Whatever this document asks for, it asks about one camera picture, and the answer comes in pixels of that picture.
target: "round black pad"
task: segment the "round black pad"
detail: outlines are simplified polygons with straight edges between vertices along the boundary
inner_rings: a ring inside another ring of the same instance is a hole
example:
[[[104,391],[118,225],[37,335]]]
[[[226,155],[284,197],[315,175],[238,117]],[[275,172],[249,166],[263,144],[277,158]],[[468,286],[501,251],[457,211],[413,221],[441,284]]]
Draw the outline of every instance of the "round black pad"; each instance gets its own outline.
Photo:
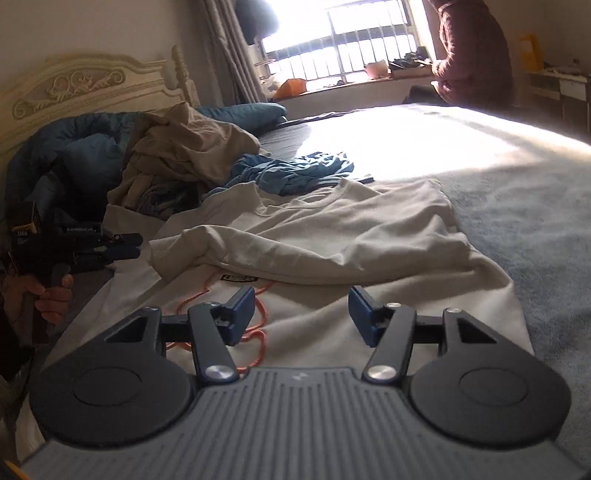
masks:
[[[31,409],[47,437],[112,447],[164,430],[187,409],[187,374],[142,343],[92,342],[47,368]]]
[[[410,397],[434,427],[489,448],[554,437],[570,408],[562,377],[517,347],[463,345],[422,367]]]

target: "gray ribbed platform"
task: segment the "gray ribbed platform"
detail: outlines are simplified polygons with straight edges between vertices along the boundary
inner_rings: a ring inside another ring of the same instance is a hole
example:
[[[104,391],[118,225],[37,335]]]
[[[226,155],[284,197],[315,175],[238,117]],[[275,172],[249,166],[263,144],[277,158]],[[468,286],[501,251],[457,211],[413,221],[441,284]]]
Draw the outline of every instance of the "gray ribbed platform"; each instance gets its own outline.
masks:
[[[574,480],[582,469],[551,442],[513,452],[452,443],[393,388],[348,368],[255,368],[204,390],[174,428],[121,450],[49,442],[23,470],[33,480]]]

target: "windowsill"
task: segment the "windowsill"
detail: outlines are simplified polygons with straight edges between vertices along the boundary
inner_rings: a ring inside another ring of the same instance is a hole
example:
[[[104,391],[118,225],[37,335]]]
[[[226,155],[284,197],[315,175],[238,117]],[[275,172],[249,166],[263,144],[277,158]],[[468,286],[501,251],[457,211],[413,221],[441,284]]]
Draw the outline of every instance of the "windowsill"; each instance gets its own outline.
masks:
[[[385,78],[381,78],[381,79],[377,79],[377,80],[371,80],[368,78],[364,82],[347,83],[345,85],[335,85],[332,87],[325,87],[320,90],[313,90],[311,92],[304,92],[304,93],[301,93],[300,95],[298,95],[297,97],[291,97],[291,98],[299,98],[299,97],[303,97],[303,96],[307,96],[307,95],[313,95],[315,93],[327,92],[328,90],[336,90],[336,89],[340,89],[340,88],[350,88],[350,87],[359,87],[362,85],[370,85],[372,83],[382,83],[382,82],[391,82],[391,81],[396,81],[396,80],[407,80],[407,79],[418,79],[418,78],[422,79],[422,78],[429,78],[429,77],[432,77],[433,79],[435,78],[433,76],[433,73],[431,72],[431,69],[429,69],[429,68],[397,70],[396,72],[391,74],[391,76],[389,76],[389,77],[385,77]]]

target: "gray bed sheet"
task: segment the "gray bed sheet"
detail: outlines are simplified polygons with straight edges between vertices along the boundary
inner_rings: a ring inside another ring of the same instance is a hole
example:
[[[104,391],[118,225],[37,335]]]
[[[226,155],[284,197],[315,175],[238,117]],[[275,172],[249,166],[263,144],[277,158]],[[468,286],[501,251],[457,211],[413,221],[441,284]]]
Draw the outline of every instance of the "gray bed sheet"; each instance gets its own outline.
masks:
[[[351,149],[349,158],[362,170],[377,166],[378,179],[439,179],[470,242],[515,281],[536,356],[572,391],[558,442],[590,467],[591,148],[460,109],[371,110],[271,132],[262,146],[275,158]],[[444,135],[429,141],[433,131]],[[422,141],[414,142],[413,132]],[[432,172],[409,174],[405,164],[426,166],[425,156],[434,159]],[[462,162],[464,168],[455,167]]]

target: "window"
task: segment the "window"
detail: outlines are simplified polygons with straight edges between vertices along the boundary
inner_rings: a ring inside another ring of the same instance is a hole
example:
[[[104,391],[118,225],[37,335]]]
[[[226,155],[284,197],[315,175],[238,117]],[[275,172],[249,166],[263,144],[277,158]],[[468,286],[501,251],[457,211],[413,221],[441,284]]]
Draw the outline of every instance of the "window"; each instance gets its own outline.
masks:
[[[270,73],[308,90],[367,79],[366,64],[417,49],[407,0],[269,0],[280,29],[262,41]]]

